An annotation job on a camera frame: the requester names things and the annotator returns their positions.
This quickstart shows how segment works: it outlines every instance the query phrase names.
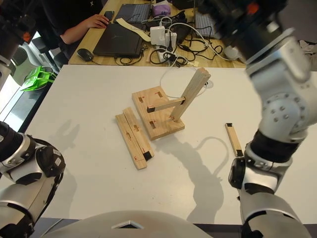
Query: wooden desk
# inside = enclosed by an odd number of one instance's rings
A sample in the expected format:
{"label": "wooden desk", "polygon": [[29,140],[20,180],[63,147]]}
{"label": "wooden desk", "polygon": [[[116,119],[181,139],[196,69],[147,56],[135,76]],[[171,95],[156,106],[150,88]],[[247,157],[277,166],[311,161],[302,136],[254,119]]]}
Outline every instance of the wooden desk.
{"label": "wooden desk", "polygon": [[[121,8],[121,5],[124,3],[144,3],[144,0],[108,0],[106,5],[101,11],[101,14],[103,15],[106,10],[113,10],[115,15],[119,12],[119,9]],[[175,8],[171,5],[171,15],[176,15],[180,10]],[[194,12],[193,9],[187,9],[185,11],[185,14],[187,16],[188,21],[193,21],[194,18]],[[78,46],[77,50],[80,48],[85,48],[90,50],[91,52],[94,50],[96,44],[98,43],[101,35],[103,34],[104,29],[97,29],[97,28],[91,28],[87,32],[86,36]],[[222,42],[220,40],[212,40],[212,45],[215,47],[217,45],[222,45]],[[152,52],[152,46],[150,43],[148,43],[149,49],[145,51],[144,57],[141,59],[140,62],[136,63],[135,66],[156,66],[154,64],[151,64],[149,62],[149,56]],[[193,50],[200,50],[202,49],[202,44],[193,42],[192,44]],[[69,60],[69,64],[95,64],[93,62],[85,62],[81,58],[77,56],[77,53],[74,53],[74,55]],[[178,49],[177,52],[179,55],[182,55],[188,59],[192,59],[192,54],[185,52],[181,49]],[[211,49],[207,49],[205,52],[202,53],[202,55],[212,58],[214,53]],[[101,56],[95,56],[95,62],[102,64],[102,65],[116,65],[113,57],[101,57]],[[157,55],[155,54],[153,56],[153,60],[158,62]],[[196,61],[199,62],[199,67],[231,67],[231,68],[243,68],[245,65],[241,63],[240,61],[226,61],[221,59],[220,57],[216,56],[214,60],[208,60],[203,57],[197,56]]]}

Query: wooden plank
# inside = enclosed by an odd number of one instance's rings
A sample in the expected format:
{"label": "wooden plank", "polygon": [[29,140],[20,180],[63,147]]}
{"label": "wooden plank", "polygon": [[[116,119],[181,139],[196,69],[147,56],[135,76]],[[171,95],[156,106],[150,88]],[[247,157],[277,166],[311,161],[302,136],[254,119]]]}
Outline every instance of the wooden plank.
{"label": "wooden plank", "polygon": [[185,128],[182,120],[172,120],[170,114],[173,108],[167,108],[153,113],[147,112],[148,105],[168,102],[168,97],[160,86],[133,93],[132,99],[150,140],[158,139]]}
{"label": "wooden plank", "polygon": [[154,156],[154,152],[152,147],[150,146],[150,143],[145,136],[143,129],[140,127],[133,111],[131,108],[126,108],[123,110],[123,114],[125,118],[127,119],[129,126],[133,132],[133,135],[135,136],[137,143],[141,149],[141,152],[145,158],[145,160],[149,160]]}
{"label": "wooden plank", "polygon": [[186,98],[185,102],[176,106],[171,113],[171,116],[174,121],[180,120],[180,117],[186,111],[188,106],[192,103],[194,98],[197,96],[202,87],[206,84],[208,79],[210,78],[210,74],[204,68],[199,68],[196,70],[192,80],[187,85],[185,91],[183,92],[182,97]]}
{"label": "wooden plank", "polygon": [[128,124],[127,119],[124,114],[116,115],[115,119],[118,123],[118,127],[122,133],[123,139],[129,149],[132,160],[134,162],[135,167],[138,170],[144,169],[147,167],[147,162],[145,161],[143,154],[140,150],[140,147],[133,135],[133,132]]}
{"label": "wooden plank", "polygon": [[152,112],[157,112],[159,110],[163,110],[166,108],[172,108],[178,105],[182,105],[184,102],[185,102],[185,98],[177,98],[174,100],[169,100],[168,102],[163,102],[156,105],[148,106],[147,112],[152,113]]}
{"label": "wooden plank", "polygon": [[240,145],[237,133],[236,133],[232,123],[226,123],[224,126],[226,127],[234,155],[236,157],[243,156],[241,145]]}

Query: person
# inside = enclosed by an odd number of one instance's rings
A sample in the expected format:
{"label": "person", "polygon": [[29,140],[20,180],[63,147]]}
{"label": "person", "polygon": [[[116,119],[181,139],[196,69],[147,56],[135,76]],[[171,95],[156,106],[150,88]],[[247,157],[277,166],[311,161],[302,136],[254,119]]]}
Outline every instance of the person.
{"label": "person", "polygon": [[89,28],[106,28],[109,20],[100,15],[101,0],[41,0],[44,12],[59,37],[59,47],[68,59]]}

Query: green bag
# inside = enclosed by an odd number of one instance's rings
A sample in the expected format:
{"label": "green bag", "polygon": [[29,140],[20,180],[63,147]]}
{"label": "green bag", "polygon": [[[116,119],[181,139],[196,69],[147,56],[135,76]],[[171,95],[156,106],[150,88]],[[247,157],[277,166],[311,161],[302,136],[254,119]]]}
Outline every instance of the green bag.
{"label": "green bag", "polygon": [[42,66],[39,66],[32,70],[26,77],[23,85],[21,86],[21,91],[34,91],[43,88],[48,82],[53,83],[54,80],[50,79],[56,78],[55,73],[44,71]]}

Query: black shirt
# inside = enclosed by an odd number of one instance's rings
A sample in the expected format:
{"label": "black shirt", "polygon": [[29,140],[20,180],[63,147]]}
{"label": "black shirt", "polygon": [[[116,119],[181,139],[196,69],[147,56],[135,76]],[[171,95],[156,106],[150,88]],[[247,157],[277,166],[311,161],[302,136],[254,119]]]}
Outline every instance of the black shirt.
{"label": "black shirt", "polygon": [[[45,13],[59,37],[65,31],[78,25],[94,14],[99,14],[103,8],[101,0],[42,0]],[[67,45],[60,39],[59,47],[70,58],[81,40]]]}

